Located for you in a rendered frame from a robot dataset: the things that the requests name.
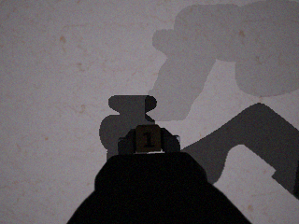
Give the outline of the tan cube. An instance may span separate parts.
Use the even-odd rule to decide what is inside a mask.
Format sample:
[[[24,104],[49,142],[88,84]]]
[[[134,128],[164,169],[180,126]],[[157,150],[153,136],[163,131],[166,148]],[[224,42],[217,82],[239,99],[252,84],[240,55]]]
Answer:
[[[161,151],[161,127],[158,124],[137,125],[135,128],[136,152]]]

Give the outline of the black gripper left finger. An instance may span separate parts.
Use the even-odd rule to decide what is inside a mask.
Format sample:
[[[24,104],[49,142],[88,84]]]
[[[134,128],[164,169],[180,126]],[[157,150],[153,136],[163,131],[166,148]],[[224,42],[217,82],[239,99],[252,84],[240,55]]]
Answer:
[[[119,155],[134,154],[136,152],[135,129],[131,129],[125,137],[118,139]]]

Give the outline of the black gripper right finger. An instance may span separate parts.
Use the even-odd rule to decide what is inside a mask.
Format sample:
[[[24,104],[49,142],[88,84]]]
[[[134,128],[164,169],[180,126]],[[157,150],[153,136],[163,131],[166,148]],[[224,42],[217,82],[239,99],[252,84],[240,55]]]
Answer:
[[[161,149],[163,152],[180,152],[180,137],[161,128]]]

